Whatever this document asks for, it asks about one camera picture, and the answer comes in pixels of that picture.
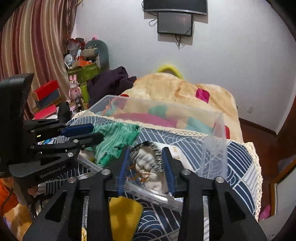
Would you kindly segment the orange sleeve forearm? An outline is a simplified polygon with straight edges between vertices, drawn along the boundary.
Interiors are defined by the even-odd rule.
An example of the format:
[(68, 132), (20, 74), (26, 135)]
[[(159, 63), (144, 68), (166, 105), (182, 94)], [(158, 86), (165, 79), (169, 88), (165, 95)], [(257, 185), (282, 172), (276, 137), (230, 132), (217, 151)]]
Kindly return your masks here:
[(14, 191), (13, 177), (1, 178), (0, 203), (1, 217), (18, 205), (18, 199)]

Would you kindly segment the left hand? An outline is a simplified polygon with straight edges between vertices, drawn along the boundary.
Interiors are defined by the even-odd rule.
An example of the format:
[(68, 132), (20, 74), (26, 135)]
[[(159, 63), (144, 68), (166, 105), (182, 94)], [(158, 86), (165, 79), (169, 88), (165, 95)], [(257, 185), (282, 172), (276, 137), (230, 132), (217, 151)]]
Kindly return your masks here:
[(34, 187), (28, 189), (28, 194), (30, 196), (36, 196), (37, 192), (38, 192), (38, 186), (34, 186)]

